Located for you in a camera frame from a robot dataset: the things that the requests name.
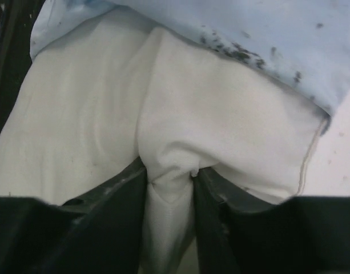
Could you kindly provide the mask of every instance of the white floor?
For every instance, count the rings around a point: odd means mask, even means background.
[[[319,141],[303,194],[350,196],[350,92]]]

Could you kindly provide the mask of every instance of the white pants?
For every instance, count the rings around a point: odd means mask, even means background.
[[[62,204],[140,156],[143,265],[175,273],[193,240],[190,174],[213,166],[270,203],[318,194],[305,181],[323,124],[291,88],[120,8],[37,56],[0,136],[0,195]],[[198,272],[195,255],[178,273]]]

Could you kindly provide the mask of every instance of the dirt spot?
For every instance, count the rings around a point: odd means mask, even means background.
[[[252,53],[249,50],[246,50],[244,47],[242,47],[240,44],[237,43],[232,43],[233,47],[237,49],[237,51],[239,51],[240,53],[246,53],[246,54],[250,54],[256,57],[260,57],[260,55],[258,55],[257,53]]]
[[[275,56],[276,53],[276,47],[271,48],[271,56]]]
[[[225,54],[225,56],[232,57],[230,50],[231,49],[229,47],[226,47],[225,49],[223,49],[223,53]]]
[[[297,72],[295,73],[294,82],[295,82],[296,84],[299,84],[299,83],[300,83],[300,80],[301,80],[301,73],[300,73],[300,71],[297,71]]]
[[[207,43],[207,40],[205,39],[204,36],[201,36],[201,37],[200,37],[200,43],[201,43],[201,44],[204,44],[204,45]]]
[[[239,51],[232,51],[231,57],[236,58],[238,61],[241,61],[245,64],[248,64],[248,60],[251,58],[247,53],[241,53]]]
[[[265,61],[263,59],[257,59],[256,60],[256,66],[259,69],[263,70],[264,69],[264,65],[265,65]]]
[[[244,36],[244,37],[246,37],[246,38],[250,38],[251,36],[247,33],[247,32],[245,32],[245,31],[241,31],[241,33],[242,33],[242,35]]]

